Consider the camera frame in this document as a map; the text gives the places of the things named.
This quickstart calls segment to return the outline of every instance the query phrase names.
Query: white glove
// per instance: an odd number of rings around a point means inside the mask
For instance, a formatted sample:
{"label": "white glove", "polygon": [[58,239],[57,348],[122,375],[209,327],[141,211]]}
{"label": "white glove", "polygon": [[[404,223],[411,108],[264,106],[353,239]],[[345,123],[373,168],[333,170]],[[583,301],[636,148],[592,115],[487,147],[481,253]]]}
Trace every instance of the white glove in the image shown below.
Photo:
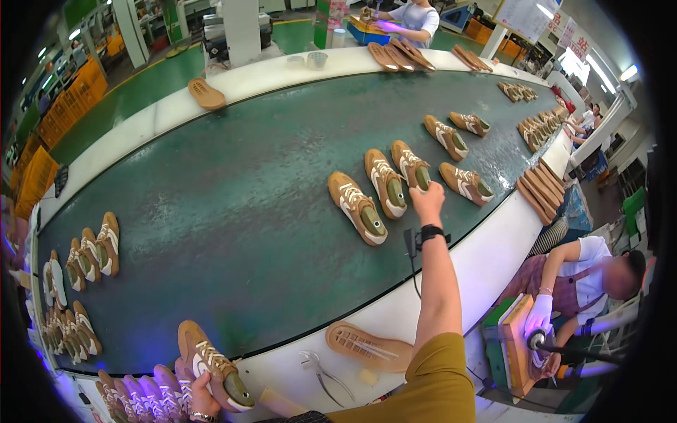
{"label": "white glove", "polygon": [[542,328],[549,324],[551,314],[552,295],[538,294],[524,324],[525,336],[529,336],[534,329]]}

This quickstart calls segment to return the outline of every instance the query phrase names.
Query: wristwatch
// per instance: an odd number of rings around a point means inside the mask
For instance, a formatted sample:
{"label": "wristwatch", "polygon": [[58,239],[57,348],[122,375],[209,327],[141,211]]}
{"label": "wristwatch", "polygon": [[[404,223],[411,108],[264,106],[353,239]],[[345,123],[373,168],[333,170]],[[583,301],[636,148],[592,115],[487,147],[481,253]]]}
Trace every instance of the wristwatch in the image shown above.
{"label": "wristwatch", "polygon": [[425,225],[421,228],[421,245],[427,240],[432,240],[435,236],[444,236],[444,231],[435,225]]}
{"label": "wristwatch", "polygon": [[195,417],[195,419],[191,420],[199,420],[201,422],[207,422],[207,423],[217,423],[219,419],[217,419],[214,416],[210,416],[208,414],[200,413],[199,411],[191,410],[190,415],[192,417]]}

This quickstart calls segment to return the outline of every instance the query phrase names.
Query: sign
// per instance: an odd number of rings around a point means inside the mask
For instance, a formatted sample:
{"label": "sign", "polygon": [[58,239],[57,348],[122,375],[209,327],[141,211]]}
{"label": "sign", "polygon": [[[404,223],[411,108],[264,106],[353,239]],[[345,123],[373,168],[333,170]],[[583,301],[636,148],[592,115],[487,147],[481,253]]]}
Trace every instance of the sign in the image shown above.
{"label": "sign", "polygon": [[[557,45],[559,47],[568,47],[570,48],[574,54],[582,61],[585,60],[586,54],[588,54],[588,48],[589,48],[589,42],[587,40],[588,33],[583,31],[582,28],[576,24],[576,22],[569,17],[569,20],[567,21],[567,25],[565,27],[561,26],[561,22],[563,20],[562,13],[557,12],[550,23],[548,24],[548,30],[555,34],[559,38],[559,42]],[[567,41],[566,44],[562,41],[563,39],[567,38],[567,35],[565,34],[565,31],[567,28],[569,28],[569,25],[573,24],[573,32],[571,33],[571,36],[569,40]]]}
{"label": "sign", "polygon": [[571,18],[571,16],[569,16],[569,21],[567,22],[567,25],[564,27],[564,32],[562,33],[562,36],[559,37],[559,42],[557,43],[557,46],[567,48],[571,44],[573,33],[576,31],[577,27],[578,25],[576,24],[576,22]]}
{"label": "sign", "polygon": [[548,27],[551,15],[557,12],[562,0],[503,0],[494,14],[494,22],[535,44]]}

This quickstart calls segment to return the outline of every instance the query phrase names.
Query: green conveyor belt surface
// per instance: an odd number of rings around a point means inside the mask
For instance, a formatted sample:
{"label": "green conveyor belt surface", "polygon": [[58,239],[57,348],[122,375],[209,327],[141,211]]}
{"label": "green conveyor belt surface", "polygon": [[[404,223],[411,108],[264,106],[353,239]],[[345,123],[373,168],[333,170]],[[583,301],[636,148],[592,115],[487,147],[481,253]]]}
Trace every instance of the green conveyor belt surface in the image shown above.
{"label": "green conveyor belt surface", "polygon": [[327,176],[342,171],[376,198],[364,153],[378,148],[391,160],[392,141],[402,139],[443,184],[437,169],[454,161],[423,116],[452,125],[451,111],[478,114],[492,129],[483,139],[460,132],[470,152],[458,166],[479,171],[496,197],[478,207],[445,186],[442,220],[457,242],[533,163],[517,123],[556,106],[548,88],[530,84],[539,99],[511,103],[496,86],[505,80],[439,71],[319,81],[230,105],[122,159],[39,235],[41,269],[51,249],[64,266],[71,239],[84,227],[97,234],[106,211],[116,214],[121,233],[117,277],[87,282],[83,292],[66,281],[69,308],[82,302],[104,352],[78,365],[67,355],[57,362],[82,372],[151,372],[178,357],[185,319],[237,357],[324,326],[392,289],[411,273],[402,231],[417,228],[418,219],[408,193],[409,210],[398,221],[386,219],[376,201],[389,237],[371,247],[334,205]]}

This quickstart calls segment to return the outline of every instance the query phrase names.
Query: whiteboard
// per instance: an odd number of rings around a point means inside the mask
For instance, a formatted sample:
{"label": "whiteboard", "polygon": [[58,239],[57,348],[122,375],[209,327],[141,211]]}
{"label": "whiteboard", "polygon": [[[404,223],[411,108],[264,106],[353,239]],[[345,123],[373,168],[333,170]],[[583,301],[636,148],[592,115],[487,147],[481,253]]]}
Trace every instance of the whiteboard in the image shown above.
{"label": "whiteboard", "polygon": [[535,44],[561,3],[562,0],[503,0],[494,14],[494,22]]}

